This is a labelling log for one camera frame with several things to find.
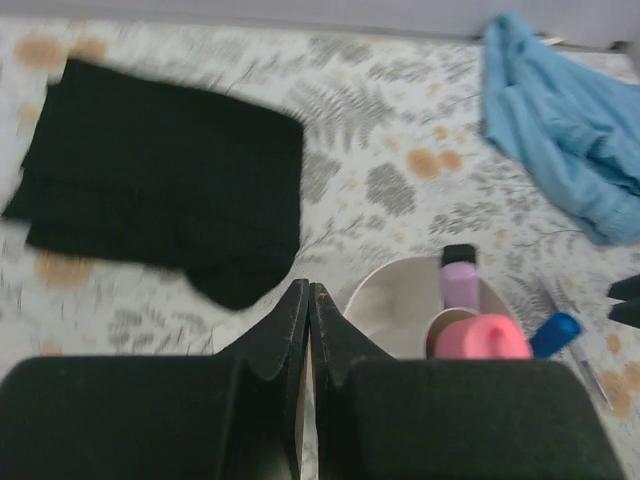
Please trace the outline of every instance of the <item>black cloth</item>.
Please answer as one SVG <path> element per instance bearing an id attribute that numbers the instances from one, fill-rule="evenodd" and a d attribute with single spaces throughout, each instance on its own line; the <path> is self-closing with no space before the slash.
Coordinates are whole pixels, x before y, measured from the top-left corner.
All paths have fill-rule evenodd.
<path id="1" fill-rule="evenodd" d="M 183 269 L 246 308 L 299 248 L 302 151 L 285 115 L 69 60 L 3 215 L 37 248 Z"/>

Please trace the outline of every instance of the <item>silver utensil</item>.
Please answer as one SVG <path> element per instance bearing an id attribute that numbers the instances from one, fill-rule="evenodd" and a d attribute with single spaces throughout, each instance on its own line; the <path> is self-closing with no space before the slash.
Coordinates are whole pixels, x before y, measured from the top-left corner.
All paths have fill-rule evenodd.
<path id="1" fill-rule="evenodd" d="M 553 287 L 551 287 L 542 276 L 538 276 L 538 280 L 542 285 L 542 291 L 547 297 L 547 299 L 549 300 L 549 304 L 551 305 L 554 313 L 565 312 L 572 315 L 574 318 L 576 318 L 576 320 L 580 322 L 581 327 L 584 331 L 584 326 L 582 325 L 583 322 L 580 321 L 581 314 L 575 302 L 573 302 L 564 293 L 564 291 L 560 291 L 560 294 L 556 293 L 556 290 Z M 582 373 L 582 376 L 585 379 L 585 381 L 589 385 L 591 385 L 591 388 L 600 395 L 600 397 L 604 400 L 607 406 L 610 409 L 613 409 L 611 400 L 609 399 L 607 392 L 602 387 L 602 384 L 600 383 L 600 380 L 598 379 L 598 376 L 596 375 L 595 370 L 591 365 L 591 362 L 589 362 L 587 355 L 584 349 L 582 348 L 580 340 L 575 339 L 573 342 L 571 342 L 568 345 L 568 348 L 569 348 L 569 353 L 571 353 L 571 356 L 573 357 L 576 364 L 578 365 L 578 368 L 580 369 L 580 372 Z"/>

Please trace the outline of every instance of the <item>patterned tablecloth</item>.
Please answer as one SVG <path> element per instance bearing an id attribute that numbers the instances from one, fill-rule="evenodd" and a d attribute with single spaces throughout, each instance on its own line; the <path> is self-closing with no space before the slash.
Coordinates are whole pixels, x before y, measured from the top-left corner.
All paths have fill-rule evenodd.
<path id="1" fill-rule="evenodd" d="M 325 283 L 344 302 L 389 260 L 473 242 L 528 331 L 549 313 L 534 272 L 577 303 L 615 404 L 614 412 L 599 406 L 601 418 L 629 477 L 640 478 L 640 330 L 605 320 L 604 300 L 612 281 L 640 273 L 640 247 L 591 245 L 483 142 L 481 47 L 139 23 L 0 19 L 0 27 L 3 201 L 19 180 L 46 82 L 70 53 L 294 112 L 308 126 L 303 247 L 289 279 L 241 313 L 199 297 L 181 275 L 38 253 L 25 248 L 24 226 L 0 224 L 0 374 L 38 354 L 210 354 L 295 277 Z M 637 81 L 622 55 L 568 55 Z M 305 479 L 316 475 L 314 450 L 309 434 Z"/>

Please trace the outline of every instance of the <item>pink cup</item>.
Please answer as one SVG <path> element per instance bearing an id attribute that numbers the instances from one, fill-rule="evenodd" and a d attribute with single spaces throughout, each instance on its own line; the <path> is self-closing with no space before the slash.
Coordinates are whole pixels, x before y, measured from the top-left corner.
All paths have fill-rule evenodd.
<path id="1" fill-rule="evenodd" d="M 434 356 L 442 359 L 533 357 L 524 333 L 504 315 L 478 315 L 449 324 L 435 340 Z"/>

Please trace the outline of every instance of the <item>bowl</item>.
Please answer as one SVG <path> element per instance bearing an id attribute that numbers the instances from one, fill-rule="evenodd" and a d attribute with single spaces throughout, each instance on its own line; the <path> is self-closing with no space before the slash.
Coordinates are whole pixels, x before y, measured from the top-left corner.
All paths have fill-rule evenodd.
<path id="1" fill-rule="evenodd" d="M 410 257 L 375 270 L 358 285 L 344 316 L 389 354 L 425 358 L 429 322 L 443 309 L 440 258 Z M 518 319 L 498 291 L 480 280 L 480 313 Z"/>

